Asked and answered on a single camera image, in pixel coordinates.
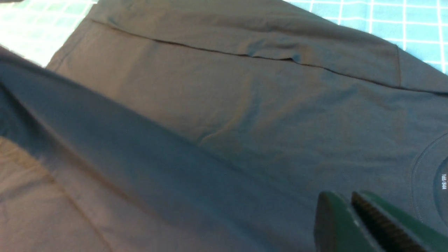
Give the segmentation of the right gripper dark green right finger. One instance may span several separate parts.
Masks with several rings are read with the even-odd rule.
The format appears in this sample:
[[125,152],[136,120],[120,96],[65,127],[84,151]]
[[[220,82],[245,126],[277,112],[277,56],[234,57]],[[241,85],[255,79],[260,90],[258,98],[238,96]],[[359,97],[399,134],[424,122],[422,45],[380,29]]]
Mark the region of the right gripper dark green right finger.
[[386,252],[446,252],[447,236],[374,193],[353,192],[351,204]]

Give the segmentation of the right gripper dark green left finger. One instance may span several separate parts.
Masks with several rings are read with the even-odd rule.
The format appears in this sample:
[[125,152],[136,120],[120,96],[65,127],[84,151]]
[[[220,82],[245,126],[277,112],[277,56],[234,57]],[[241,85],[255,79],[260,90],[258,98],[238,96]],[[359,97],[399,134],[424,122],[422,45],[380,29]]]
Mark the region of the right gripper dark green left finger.
[[317,252],[383,252],[351,204],[340,194],[318,196],[314,241]]

